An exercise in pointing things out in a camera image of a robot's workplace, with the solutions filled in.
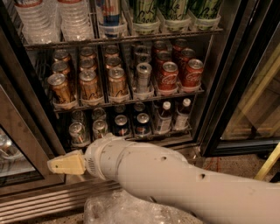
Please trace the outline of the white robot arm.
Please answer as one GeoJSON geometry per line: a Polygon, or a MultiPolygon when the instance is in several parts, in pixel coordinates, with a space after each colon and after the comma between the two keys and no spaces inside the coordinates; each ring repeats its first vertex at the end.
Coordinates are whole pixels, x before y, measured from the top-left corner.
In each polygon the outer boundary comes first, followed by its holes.
{"type": "Polygon", "coordinates": [[[280,224],[280,186],[207,171],[179,152],[107,134],[86,151],[47,162],[53,173],[114,180],[129,194],[195,214],[208,224],[280,224]]]}

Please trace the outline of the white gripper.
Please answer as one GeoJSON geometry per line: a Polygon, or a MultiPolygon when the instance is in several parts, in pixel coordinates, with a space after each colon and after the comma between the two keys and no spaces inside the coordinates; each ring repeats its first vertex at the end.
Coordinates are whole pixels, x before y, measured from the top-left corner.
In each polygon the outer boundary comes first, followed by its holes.
{"type": "Polygon", "coordinates": [[[49,160],[47,166],[52,173],[57,174],[81,175],[87,169],[91,175],[95,175],[95,160],[90,149],[85,151],[84,157],[81,150],[74,150],[49,160]]]}

